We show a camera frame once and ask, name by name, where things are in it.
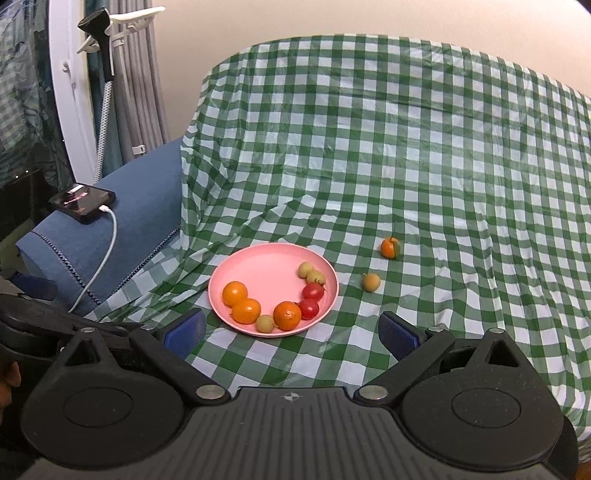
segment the beige wall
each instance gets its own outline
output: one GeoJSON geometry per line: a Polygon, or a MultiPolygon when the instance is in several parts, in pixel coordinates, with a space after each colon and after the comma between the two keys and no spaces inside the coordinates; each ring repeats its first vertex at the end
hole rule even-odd
{"type": "Polygon", "coordinates": [[[453,43],[545,73],[591,96],[591,15],[575,0],[153,0],[173,138],[203,76],[233,53],[296,35],[374,33],[453,43]]]}

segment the phone screen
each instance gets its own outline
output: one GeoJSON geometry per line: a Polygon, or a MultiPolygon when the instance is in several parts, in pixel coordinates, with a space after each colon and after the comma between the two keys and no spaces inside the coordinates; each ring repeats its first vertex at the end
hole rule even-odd
{"type": "Polygon", "coordinates": [[[75,184],[70,190],[60,193],[53,201],[78,215],[85,215],[107,203],[109,192],[88,185],[75,184]]]}

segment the phone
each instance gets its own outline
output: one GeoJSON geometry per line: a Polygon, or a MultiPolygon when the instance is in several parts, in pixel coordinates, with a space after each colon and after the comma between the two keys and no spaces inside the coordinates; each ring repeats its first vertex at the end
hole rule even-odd
{"type": "Polygon", "coordinates": [[[75,183],[65,192],[53,196],[49,203],[80,223],[90,223],[98,216],[101,205],[108,206],[114,201],[115,192],[75,183]]]}

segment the blue gripper pad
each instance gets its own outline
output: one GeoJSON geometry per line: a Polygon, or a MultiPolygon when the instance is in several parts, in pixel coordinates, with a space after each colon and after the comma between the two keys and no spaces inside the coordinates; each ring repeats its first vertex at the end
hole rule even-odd
{"type": "Polygon", "coordinates": [[[384,312],[378,319],[378,337],[398,361],[402,360],[426,339],[424,332],[405,322],[393,312],[384,312]]]}
{"type": "Polygon", "coordinates": [[[200,309],[193,309],[158,331],[163,345],[185,359],[205,338],[207,320],[200,309]]]}

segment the white charging cable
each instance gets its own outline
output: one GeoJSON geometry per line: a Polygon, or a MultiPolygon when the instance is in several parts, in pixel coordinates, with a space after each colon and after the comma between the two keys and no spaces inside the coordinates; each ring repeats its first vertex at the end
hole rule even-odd
{"type": "Polygon", "coordinates": [[[113,213],[113,210],[111,210],[109,207],[107,207],[107,205],[101,205],[99,207],[99,210],[101,212],[108,213],[109,215],[111,215],[111,218],[113,219],[113,236],[111,237],[111,244],[109,245],[109,248],[107,249],[107,253],[105,253],[105,257],[103,258],[103,261],[100,263],[99,268],[96,269],[95,274],[92,275],[92,278],[86,284],[86,287],[84,287],[84,290],[82,290],[80,292],[80,295],[78,295],[78,298],[74,302],[74,305],[72,305],[72,308],[70,310],[68,310],[68,313],[72,313],[74,311],[74,309],[78,306],[78,304],[82,300],[82,297],[84,296],[84,294],[88,291],[88,289],[90,288],[92,283],[96,280],[96,277],[99,276],[100,271],[103,269],[103,267],[107,263],[107,260],[109,259],[109,256],[110,256],[111,252],[113,251],[113,247],[115,246],[115,240],[117,240],[117,217],[113,213]]]}

